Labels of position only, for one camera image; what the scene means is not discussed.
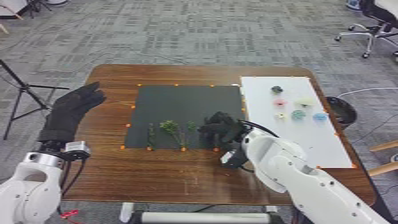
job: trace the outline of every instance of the black glove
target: black glove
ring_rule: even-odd
[[[72,142],[79,124],[90,110],[104,103],[106,95],[98,90],[100,82],[81,87],[56,101],[52,113],[47,116],[47,124],[40,134],[40,142]]]
[[[242,135],[248,128],[241,121],[232,118],[228,113],[217,112],[212,118],[205,120],[205,125],[198,131],[214,138],[216,144],[225,146],[233,140],[239,142],[242,141]]]

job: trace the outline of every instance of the wooden table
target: wooden table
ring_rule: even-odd
[[[210,67],[170,65],[100,65],[88,83],[100,81],[107,102],[90,112],[79,140],[86,140],[93,157],[68,193],[68,200],[283,205],[292,204],[289,194],[267,189],[257,176],[221,167],[225,152],[210,150],[122,149],[139,85],[232,85],[241,76],[308,76],[331,110],[310,70],[285,67]],[[354,164],[360,159],[333,117]],[[365,170],[326,169],[369,204],[376,195]]]

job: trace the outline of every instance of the blue object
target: blue object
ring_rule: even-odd
[[[361,6],[360,6],[361,0],[347,0],[347,7],[349,9],[361,11]]]
[[[306,117],[306,112],[303,110],[296,110],[292,113],[294,120],[303,120],[305,117]]]
[[[328,120],[328,114],[319,113],[319,114],[315,114],[313,118],[315,118],[317,121],[326,121]]]

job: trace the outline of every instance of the tripod stand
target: tripod stand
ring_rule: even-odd
[[[4,60],[0,60],[0,66],[4,67],[20,87],[17,86],[18,90],[20,90],[20,93],[18,93],[18,96],[17,96],[17,103],[15,103],[15,108],[13,108],[13,112],[11,112],[11,118],[10,118],[10,124],[8,124],[8,128],[6,128],[6,133],[4,133],[4,140],[8,140],[8,137],[10,137],[10,130],[11,130],[11,125],[13,125],[13,122],[24,118],[26,116],[29,116],[34,112],[42,111],[42,110],[49,110],[52,108],[52,105],[49,104],[49,100],[54,96],[54,92],[58,89],[65,89],[68,90],[70,88],[65,88],[65,87],[58,87],[58,86],[43,86],[43,85],[31,85],[29,83],[26,83],[20,79],[20,77],[17,76],[17,73],[13,72]],[[49,95],[49,99],[45,100],[38,94],[34,93],[33,91],[33,87],[34,88],[42,88],[42,89],[52,89],[52,93]],[[33,111],[29,111],[26,114],[22,114],[20,116],[17,116],[17,110],[18,110],[18,106],[20,106],[20,100],[22,100],[22,94],[27,93],[29,96],[33,97],[36,103],[40,104],[40,108],[34,109]]]

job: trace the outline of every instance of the pink object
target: pink object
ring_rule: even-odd
[[[274,104],[281,107],[289,102],[283,99],[276,99]]]

